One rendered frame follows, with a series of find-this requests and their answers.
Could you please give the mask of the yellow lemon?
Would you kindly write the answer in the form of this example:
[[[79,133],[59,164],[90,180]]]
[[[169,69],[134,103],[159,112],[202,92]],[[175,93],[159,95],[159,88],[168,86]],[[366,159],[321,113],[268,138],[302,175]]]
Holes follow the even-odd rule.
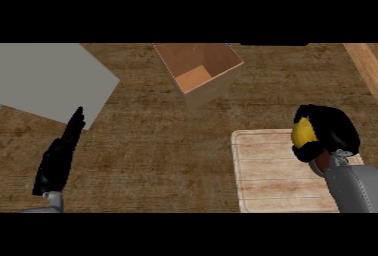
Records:
[[[301,148],[307,142],[317,140],[307,117],[301,117],[299,121],[293,124],[290,139],[296,148]]]

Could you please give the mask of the brown cardboard box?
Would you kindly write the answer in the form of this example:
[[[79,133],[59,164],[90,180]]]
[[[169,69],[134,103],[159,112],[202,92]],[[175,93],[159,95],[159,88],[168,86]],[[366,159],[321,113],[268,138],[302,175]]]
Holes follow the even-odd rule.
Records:
[[[224,92],[243,60],[224,43],[155,43],[153,49],[189,110]]]

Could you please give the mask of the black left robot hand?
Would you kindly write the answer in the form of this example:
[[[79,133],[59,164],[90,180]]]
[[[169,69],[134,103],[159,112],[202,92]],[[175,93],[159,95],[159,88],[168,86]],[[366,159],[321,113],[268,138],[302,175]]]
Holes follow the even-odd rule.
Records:
[[[62,137],[53,140],[42,154],[32,188],[32,194],[36,196],[41,196],[45,192],[60,192],[63,190],[84,125],[82,107],[78,107],[66,124]]]

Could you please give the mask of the pale wooden cutting board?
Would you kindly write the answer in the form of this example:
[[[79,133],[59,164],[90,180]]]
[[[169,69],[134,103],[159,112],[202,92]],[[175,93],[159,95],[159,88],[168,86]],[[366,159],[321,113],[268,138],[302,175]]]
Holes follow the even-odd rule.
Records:
[[[336,213],[324,180],[292,153],[290,130],[236,130],[230,137],[242,213]]]

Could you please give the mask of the light wooden beam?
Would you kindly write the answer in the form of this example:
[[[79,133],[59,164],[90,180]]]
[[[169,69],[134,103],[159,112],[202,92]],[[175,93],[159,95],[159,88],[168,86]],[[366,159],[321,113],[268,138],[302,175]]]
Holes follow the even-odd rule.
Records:
[[[378,43],[344,43],[344,48],[378,101]]]

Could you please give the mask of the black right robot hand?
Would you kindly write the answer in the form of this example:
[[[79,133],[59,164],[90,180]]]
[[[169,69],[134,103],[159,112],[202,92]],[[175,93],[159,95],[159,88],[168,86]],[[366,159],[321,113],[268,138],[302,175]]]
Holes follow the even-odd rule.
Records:
[[[307,117],[313,126],[317,140],[307,142],[301,148],[292,143],[296,159],[308,163],[321,153],[342,150],[355,155],[358,153],[360,138],[352,122],[345,113],[327,106],[301,105],[296,109],[293,124],[301,117]]]

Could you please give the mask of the flat grey panel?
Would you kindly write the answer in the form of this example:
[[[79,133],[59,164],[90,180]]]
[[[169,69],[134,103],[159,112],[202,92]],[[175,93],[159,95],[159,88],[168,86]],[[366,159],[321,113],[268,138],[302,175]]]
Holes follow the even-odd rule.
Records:
[[[0,105],[88,130],[119,82],[78,43],[0,43]]]

